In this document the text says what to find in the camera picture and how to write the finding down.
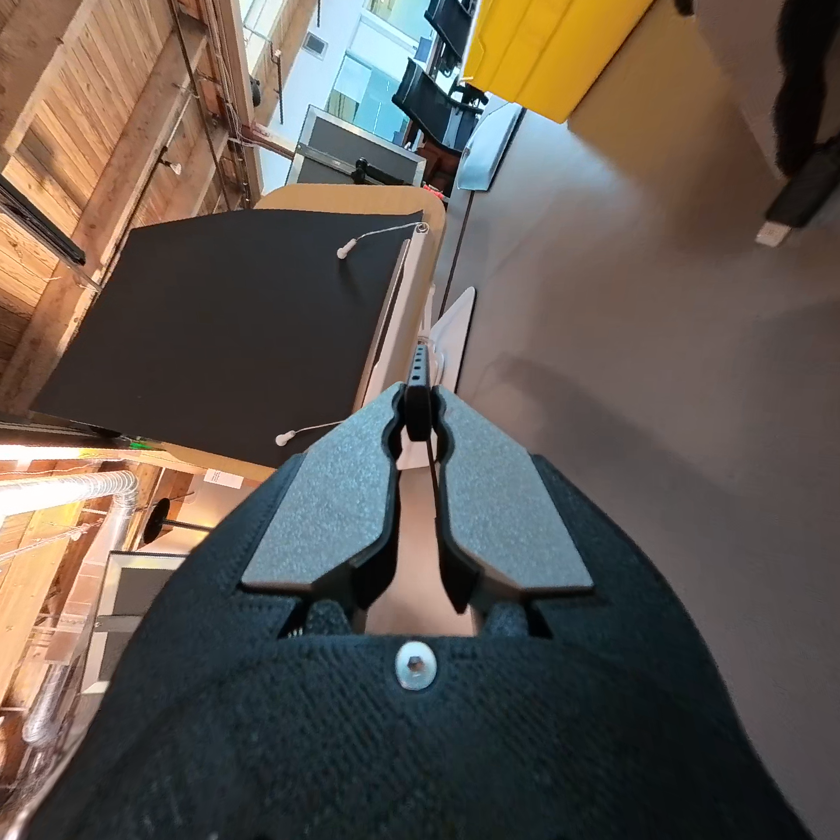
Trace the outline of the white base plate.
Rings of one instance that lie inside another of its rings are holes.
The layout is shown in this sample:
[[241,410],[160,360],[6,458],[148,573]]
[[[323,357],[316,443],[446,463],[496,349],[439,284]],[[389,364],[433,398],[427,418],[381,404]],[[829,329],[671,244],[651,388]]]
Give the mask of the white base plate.
[[[476,288],[468,287],[431,327],[429,338],[434,346],[435,360],[442,371],[436,374],[436,384],[448,391],[457,391],[469,330],[476,305]],[[425,443],[415,443],[402,431],[402,453],[396,462],[398,470],[428,467]]]

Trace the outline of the dark grey usb hub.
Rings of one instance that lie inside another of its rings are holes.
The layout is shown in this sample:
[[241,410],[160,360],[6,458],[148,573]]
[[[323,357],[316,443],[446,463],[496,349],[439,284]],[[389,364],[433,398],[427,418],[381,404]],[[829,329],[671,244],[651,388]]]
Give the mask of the dark grey usb hub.
[[403,392],[403,421],[408,439],[431,442],[433,432],[432,385],[428,348],[420,342],[415,348]]

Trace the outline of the clear plastic bin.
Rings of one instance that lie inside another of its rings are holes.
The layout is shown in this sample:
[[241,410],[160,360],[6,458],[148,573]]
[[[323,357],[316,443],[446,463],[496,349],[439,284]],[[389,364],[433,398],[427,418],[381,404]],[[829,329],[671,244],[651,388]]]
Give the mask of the clear plastic bin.
[[460,158],[455,187],[471,193],[488,192],[526,109],[515,102],[503,102],[485,110],[470,135]]

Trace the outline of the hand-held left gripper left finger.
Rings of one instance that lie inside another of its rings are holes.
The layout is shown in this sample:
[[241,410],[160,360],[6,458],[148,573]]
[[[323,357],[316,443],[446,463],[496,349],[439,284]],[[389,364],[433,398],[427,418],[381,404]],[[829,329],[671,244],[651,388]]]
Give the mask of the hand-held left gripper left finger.
[[405,384],[312,445],[240,583],[283,595],[381,595],[396,572]]

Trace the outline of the silver ventilation duct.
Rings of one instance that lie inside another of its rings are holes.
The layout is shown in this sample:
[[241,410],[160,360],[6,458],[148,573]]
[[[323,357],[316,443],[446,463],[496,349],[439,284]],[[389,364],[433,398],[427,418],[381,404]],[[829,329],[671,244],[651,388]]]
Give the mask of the silver ventilation duct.
[[64,609],[52,627],[45,656],[49,668],[23,726],[23,741],[46,750],[62,727],[60,710],[78,663],[84,664],[102,593],[104,569],[111,551],[122,545],[138,505],[139,481],[127,471],[80,476],[22,478],[5,481],[1,490],[4,516],[62,507],[109,497],[110,506],[87,552]]

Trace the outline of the black mat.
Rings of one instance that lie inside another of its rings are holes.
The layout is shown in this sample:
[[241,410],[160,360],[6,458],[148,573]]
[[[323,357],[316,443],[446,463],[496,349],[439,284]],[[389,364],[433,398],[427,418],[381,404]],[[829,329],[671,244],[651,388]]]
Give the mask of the black mat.
[[135,228],[34,410],[271,469],[347,419],[421,213]]

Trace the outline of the metal-framed grey panel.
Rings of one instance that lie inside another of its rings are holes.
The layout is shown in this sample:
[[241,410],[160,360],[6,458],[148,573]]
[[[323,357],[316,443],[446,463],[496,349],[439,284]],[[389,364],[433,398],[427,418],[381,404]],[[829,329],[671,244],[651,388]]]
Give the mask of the metal-framed grey panel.
[[421,187],[425,166],[421,156],[310,105],[285,184]]

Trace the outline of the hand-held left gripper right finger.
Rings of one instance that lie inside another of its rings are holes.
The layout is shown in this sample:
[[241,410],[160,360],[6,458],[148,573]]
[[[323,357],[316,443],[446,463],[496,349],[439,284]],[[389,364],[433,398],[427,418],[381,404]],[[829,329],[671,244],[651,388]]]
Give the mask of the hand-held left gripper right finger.
[[456,612],[591,592],[592,576],[528,450],[444,387],[434,400],[439,569]]

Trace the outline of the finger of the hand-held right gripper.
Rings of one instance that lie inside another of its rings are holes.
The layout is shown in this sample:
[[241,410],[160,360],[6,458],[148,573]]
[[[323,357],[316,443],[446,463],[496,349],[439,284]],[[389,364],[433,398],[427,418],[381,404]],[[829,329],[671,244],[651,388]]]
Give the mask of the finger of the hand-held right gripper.
[[696,25],[778,175],[838,135],[838,1],[699,1]]

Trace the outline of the black mesh office chair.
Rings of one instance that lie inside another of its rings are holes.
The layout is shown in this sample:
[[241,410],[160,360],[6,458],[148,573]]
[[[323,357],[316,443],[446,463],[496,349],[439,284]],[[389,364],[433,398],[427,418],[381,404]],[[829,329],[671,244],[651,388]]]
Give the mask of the black mesh office chair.
[[[453,93],[462,99],[454,98]],[[456,83],[452,93],[446,93],[421,65],[410,59],[392,102],[418,127],[425,140],[460,156],[489,97],[465,82]]]
[[478,1],[430,1],[424,12],[426,21],[458,63],[465,57],[478,4]]

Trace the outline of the yellow bin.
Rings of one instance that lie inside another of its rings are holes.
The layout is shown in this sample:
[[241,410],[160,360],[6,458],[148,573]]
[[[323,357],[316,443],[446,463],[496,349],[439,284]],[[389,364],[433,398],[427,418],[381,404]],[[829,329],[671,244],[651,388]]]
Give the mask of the yellow bin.
[[462,80],[564,123],[651,5],[651,1],[478,2]]

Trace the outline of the black disc with rod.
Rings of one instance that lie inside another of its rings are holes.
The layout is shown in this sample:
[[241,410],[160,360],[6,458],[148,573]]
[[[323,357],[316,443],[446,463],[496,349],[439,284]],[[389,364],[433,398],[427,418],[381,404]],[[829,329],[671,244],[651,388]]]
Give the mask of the black disc with rod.
[[210,533],[214,527],[208,527],[188,521],[178,521],[170,517],[172,504],[175,499],[163,498],[151,510],[142,533],[142,544],[150,544],[157,540],[165,529],[180,529],[202,534]]

